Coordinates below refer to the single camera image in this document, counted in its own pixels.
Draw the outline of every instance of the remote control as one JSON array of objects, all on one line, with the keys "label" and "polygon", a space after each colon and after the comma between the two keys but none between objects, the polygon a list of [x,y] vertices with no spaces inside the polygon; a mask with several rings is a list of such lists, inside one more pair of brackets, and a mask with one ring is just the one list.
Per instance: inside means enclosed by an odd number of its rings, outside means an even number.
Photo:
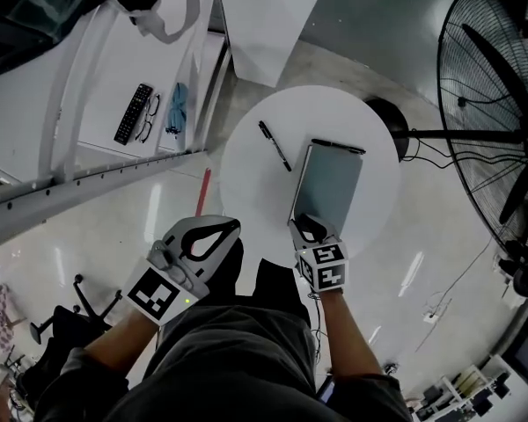
[{"label": "remote control", "polygon": [[123,115],[121,120],[120,127],[117,128],[117,133],[115,134],[114,141],[126,145],[131,132],[135,127],[135,124],[139,120],[141,111],[149,100],[149,96],[152,93],[153,89],[147,84],[139,84],[139,87],[135,91],[135,95],[129,102],[129,106]]}]

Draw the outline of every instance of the gray wall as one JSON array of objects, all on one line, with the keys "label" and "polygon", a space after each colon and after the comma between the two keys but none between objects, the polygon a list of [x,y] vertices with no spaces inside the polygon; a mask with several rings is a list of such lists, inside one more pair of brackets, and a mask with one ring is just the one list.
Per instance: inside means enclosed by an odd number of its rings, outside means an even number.
[{"label": "gray wall", "polygon": [[437,103],[437,42],[452,2],[318,0],[301,39],[366,64]]}]

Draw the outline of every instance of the red line on floor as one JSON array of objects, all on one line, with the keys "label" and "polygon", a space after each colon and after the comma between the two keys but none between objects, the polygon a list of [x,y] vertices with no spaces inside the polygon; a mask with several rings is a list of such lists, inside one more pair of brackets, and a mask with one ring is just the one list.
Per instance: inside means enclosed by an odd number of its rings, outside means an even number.
[{"label": "red line on floor", "polygon": [[211,169],[206,169],[203,174],[202,189],[200,190],[200,197],[197,201],[197,209],[195,210],[195,216],[202,215],[203,203],[205,203],[205,196],[208,193],[209,179],[211,178]]}]

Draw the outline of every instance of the fan grille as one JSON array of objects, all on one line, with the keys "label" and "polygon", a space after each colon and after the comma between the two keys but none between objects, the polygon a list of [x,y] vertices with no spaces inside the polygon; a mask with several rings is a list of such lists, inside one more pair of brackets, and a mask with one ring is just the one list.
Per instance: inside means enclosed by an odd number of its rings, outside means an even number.
[{"label": "fan grille", "polygon": [[[450,130],[513,132],[520,128],[520,110],[490,64],[464,32],[467,24],[489,41],[528,87],[528,39],[500,0],[456,0],[440,35],[438,98],[444,127]],[[528,226],[528,193],[504,225],[505,201],[528,163],[522,144],[448,141],[462,183],[495,239],[504,247]],[[486,159],[493,164],[467,159]]]}]

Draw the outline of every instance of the gray notebook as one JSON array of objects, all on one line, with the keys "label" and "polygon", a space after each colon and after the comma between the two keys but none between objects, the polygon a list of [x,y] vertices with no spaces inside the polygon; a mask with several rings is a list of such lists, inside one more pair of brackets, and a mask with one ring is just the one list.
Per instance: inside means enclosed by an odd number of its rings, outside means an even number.
[{"label": "gray notebook", "polygon": [[303,213],[320,217],[331,222],[340,235],[361,168],[360,155],[312,143],[307,149],[290,218]]}]

